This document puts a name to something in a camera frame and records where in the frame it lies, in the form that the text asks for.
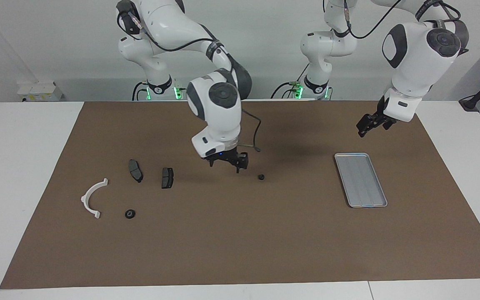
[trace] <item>small black part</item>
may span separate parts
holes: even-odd
[[[459,100],[459,104],[467,112],[479,112],[478,108],[476,108],[475,104],[470,102],[470,100]]]
[[[125,212],[125,217],[127,219],[132,219],[135,217],[135,215],[137,214],[136,211],[132,210],[132,209],[129,209],[128,211]]]
[[[129,172],[131,176],[138,182],[141,183],[143,180],[143,174],[136,160],[129,161]]]
[[[164,167],[162,169],[162,189],[172,188],[173,186],[173,169]]]

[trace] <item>rubber grommet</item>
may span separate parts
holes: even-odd
[[[132,209],[129,209],[128,211],[125,212],[125,217],[127,219],[132,219],[135,217],[136,211],[133,211]]]

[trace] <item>silver tray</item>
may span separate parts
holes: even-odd
[[[347,202],[353,208],[388,205],[383,188],[366,153],[335,154]]]

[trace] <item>white plastic bracket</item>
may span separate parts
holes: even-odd
[[[93,210],[90,208],[90,206],[88,205],[88,200],[90,200],[90,196],[96,191],[98,190],[99,188],[102,188],[103,186],[107,186],[108,185],[108,179],[105,178],[102,182],[99,182],[99,183],[96,183],[94,184],[87,192],[86,194],[84,194],[84,196],[82,196],[80,198],[80,201],[84,204],[84,207],[86,208],[87,211],[89,211],[90,213],[93,213],[93,215],[95,216],[96,219],[99,219],[99,216],[101,215],[101,213],[97,210]]]

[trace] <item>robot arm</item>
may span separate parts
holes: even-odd
[[[393,5],[393,0],[372,2]],[[395,73],[377,111],[358,122],[361,137],[381,125],[388,130],[398,120],[411,121],[423,97],[455,59],[468,51],[468,30],[459,20],[460,14],[453,17],[448,11],[454,9],[451,6],[441,0],[406,0],[395,7],[413,13],[418,22],[396,25],[383,42],[383,55]]]
[[[417,22],[396,25],[383,42],[383,55],[395,69],[377,112],[365,115],[357,124],[360,136],[383,125],[390,128],[398,120],[409,122],[433,84],[448,70],[457,56],[465,53],[468,30],[460,14],[441,0],[371,0],[377,5],[406,10]],[[301,80],[304,98],[322,99],[332,66],[330,57],[351,55],[357,38],[351,33],[352,12],[357,0],[328,0],[325,22],[331,32],[303,36],[301,51],[309,59]]]
[[[345,10],[343,0],[329,0],[325,8],[325,22],[332,28],[330,32],[311,32],[301,39],[301,52],[309,60],[306,75],[301,78],[304,87],[303,98],[322,99],[331,77],[330,57],[343,57],[353,54],[357,48],[357,39],[345,33],[345,16],[355,8],[357,0],[347,1]]]
[[[200,157],[210,165],[216,160],[229,162],[238,169],[248,167],[248,155],[238,154],[238,135],[242,107],[240,101],[251,91],[249,73],[203,25],[184,14],[182,0],[129,0],[118,3],[118,23],[133,36],[120,42],[120,52],[139,64],[150,86],[164,91],[171,75],[165,63],[155,55],[179,50],[204,53],[218,68],[211,74],[192,80],[187,87],[188,104],[207,127],[192,138]]]

